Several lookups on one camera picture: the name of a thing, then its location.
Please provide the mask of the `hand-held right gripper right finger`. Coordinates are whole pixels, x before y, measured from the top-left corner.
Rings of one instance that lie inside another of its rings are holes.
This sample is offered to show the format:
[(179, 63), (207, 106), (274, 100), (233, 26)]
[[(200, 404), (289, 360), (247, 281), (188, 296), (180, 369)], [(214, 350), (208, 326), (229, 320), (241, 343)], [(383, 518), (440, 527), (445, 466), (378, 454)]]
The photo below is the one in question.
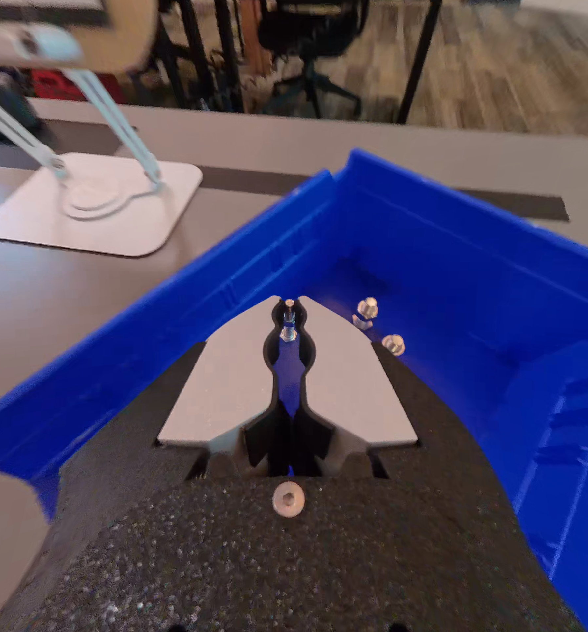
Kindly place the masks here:
[(365, 334), (305, 295), (298, 298), (296, 326), (305, 371), (294, 437), (307, 471), (337, 476), (352, 454), (418, 444)]

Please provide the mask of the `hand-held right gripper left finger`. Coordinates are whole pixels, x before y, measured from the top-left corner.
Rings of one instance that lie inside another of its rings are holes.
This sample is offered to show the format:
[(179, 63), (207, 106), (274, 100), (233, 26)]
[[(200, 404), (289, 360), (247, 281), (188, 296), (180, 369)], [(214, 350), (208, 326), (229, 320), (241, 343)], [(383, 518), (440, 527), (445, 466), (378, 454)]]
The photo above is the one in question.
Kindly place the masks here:
[(158, 434), (161, 445), (226, 453), (242, 470), (287, 470), (290, 416), (274, 368), (283, 308), (279, 296), (269, 296), (207, 339)]

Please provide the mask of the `blue plastic bin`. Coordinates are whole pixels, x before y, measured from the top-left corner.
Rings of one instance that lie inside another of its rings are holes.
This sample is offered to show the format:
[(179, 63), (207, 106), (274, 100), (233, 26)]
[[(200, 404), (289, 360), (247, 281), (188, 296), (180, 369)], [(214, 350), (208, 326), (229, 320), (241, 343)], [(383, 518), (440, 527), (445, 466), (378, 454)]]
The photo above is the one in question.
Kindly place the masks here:
[[(0, 631), (588, 631), (587, 247), (354, 150), (145, 293), (162, 257), (0, 241), (0, 473), (50, 523)], [(299, 333), (286, 471), (158, 442), (273, 295), (377, 300), (415, 447), (307, 471)]]

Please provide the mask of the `white poster stand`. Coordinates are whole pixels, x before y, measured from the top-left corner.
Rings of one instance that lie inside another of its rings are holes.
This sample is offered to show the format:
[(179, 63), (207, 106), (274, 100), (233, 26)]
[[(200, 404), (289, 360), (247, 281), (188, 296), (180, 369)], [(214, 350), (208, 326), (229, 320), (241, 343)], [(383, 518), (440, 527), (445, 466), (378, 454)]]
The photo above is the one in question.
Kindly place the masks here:
[(55, 154), (0, 108), (0, 130), (40, 164), (0, 204), (0, 240), (120, 257), (150, 255), (168, 241), (203, 172), (193, 164), (159, 162), (94, 73), (63, 72), (133, 157)]

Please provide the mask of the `red tool bag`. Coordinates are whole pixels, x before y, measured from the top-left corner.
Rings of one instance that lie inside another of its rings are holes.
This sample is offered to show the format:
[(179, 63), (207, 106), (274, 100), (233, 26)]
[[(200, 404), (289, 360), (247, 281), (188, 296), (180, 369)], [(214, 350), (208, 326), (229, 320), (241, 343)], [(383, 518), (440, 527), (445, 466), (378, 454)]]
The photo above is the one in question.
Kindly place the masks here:
[[(75, 102), (86, 101), (86, 97), (78, 86), (60, 71), (32, 69), (30, 77), (36, 98)], [(117, 104), (123, 105), (127, 103), (124, 92), (114, 75), (99, 74), (97, 77)]]

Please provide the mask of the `black office chair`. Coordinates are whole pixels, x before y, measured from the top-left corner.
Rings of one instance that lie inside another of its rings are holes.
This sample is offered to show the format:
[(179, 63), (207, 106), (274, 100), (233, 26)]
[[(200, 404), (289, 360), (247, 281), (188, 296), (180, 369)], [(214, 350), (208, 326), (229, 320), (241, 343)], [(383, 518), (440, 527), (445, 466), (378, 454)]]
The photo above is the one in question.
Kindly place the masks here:
[(369, 15), (369, 1), (276, 1), (270, 9), (260, 1), (258, 43), (272, 54), (272, 60), (298, 57), (303, 63), (299, 75), (278, 80), (272, 96), (261, 110), (273, 114), (288, 100), (304, 93), (315, 117), (322, 118), (318, 93), (332, 93), (354, 102), (354, 116), (361, 115), (361, 98), (318, 73), (321, 58), (338, 58), (361, 36)]

